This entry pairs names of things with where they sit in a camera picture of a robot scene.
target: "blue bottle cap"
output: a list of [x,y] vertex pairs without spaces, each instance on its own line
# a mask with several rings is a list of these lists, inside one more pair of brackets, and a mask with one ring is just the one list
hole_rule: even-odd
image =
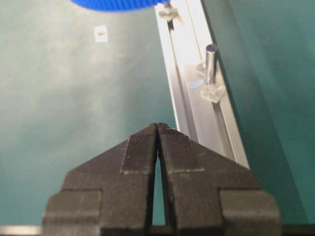
[[71,0],[75,4],[97,11],[130,11],[152,7],[170,0]]

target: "white sticker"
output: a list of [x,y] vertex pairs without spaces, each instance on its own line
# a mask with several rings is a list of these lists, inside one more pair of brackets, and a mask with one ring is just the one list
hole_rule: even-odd
[[95,43],[107,43],[108,33],[106,26],[96,26],[94,27]]

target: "metal rod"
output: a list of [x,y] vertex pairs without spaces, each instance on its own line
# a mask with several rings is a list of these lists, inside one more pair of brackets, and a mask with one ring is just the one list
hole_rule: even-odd
[[210,44],[206,48],[206,77],[205,83],[214,84],[216,82],[216,72],[218,63],[218,47],[216,44]]

